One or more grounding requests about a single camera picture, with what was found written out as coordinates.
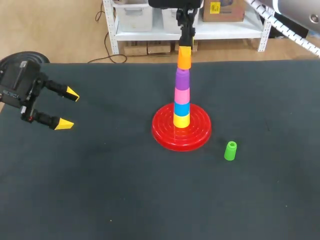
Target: floor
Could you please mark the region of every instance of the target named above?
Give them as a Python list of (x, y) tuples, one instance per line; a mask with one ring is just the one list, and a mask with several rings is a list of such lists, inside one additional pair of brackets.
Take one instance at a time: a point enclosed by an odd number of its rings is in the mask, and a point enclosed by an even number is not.
[[(101, 0), (0, 1), (0, 59), (20, 51), (37, 51), (52, 63), (86, 63), (105, 57), (104, 16), (95, 22)], [(260, 61), (315, 58), (288, 39), (270, 39), (265, 52), (255, 40), (210, 40), (199, 44), (194, 62)], [(177, 55), (129, 57), (129, 63), (174, 63)]]

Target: metal shelf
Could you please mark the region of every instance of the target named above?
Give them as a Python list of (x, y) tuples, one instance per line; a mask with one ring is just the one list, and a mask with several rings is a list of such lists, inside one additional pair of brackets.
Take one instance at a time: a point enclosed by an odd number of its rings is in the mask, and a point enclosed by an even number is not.
[[(210, 39), (259, 39), (264, 26), (252, 8), (248, 8), (243, 22), (203, 22), (199, 17), (195, 40)], [(118, 25), (117, 41), (165, 41), (179, 40), (181, 34), (165, 32), (160, 9), (153, 11), (153, 27), (150, 32), (124, 32)]]
[[(165, 32), (160, 9), (154, 9), (153, 27), (150, 32), (124, 32), (118, 18), (114, 18), (112, 0), (103, 0), (103, 4), (112, 54), (119, 54), (118, 41), (172, 41), (180, 38), (180, 34)], [(249, 5), (243, 22), (203, 22), (201, 15), (196, 27), (196, 40), (261, 39), (258, 51), (263, 52), (266, 49), (271, 23), (266, 20), (262, 25), (260, 17)]]

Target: white cable carrier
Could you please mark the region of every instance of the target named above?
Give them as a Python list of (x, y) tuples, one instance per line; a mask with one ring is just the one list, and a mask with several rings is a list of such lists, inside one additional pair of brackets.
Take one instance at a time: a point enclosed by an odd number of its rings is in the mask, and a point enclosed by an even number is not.
[(294, 41), (295, 43), (299, 44), (303, 48), (307, 49), (308, 51), (312, 52), (313, 54), (320, 57), (320, 48), (313, 45), (302, 36), (299, 36), (292, 30), (290, 30), (287, 26), (285, 26), (282, 22), (278, 21), (271, 13), (269, 13), (263, 4), (258, 0), (245, 0), (254, 10), (257, 11), (258, 14), (261, 15), (266, 21), (271, 22), (272, 26), (281, 32), (284, 36), (288, 39)]

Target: ring stacking tower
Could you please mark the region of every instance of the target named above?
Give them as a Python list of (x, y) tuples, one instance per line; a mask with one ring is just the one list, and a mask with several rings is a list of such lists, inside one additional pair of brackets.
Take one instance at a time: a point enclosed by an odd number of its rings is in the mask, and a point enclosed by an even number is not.
[(179, 152), (192, 151), (210, 138), (208, 114), (190, 104), (191, 47), (180, 46), (175, 76), (174, 103), (163, 106), (152, 120), (152, 134), (163, 147)]

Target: purple cup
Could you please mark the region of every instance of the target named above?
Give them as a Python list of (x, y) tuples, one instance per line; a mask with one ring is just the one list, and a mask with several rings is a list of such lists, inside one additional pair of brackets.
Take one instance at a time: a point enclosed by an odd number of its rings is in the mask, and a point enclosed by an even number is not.
[(190, 72), (178, 68), (175, 74), (175, 88), (184, 91), (190, 88)]

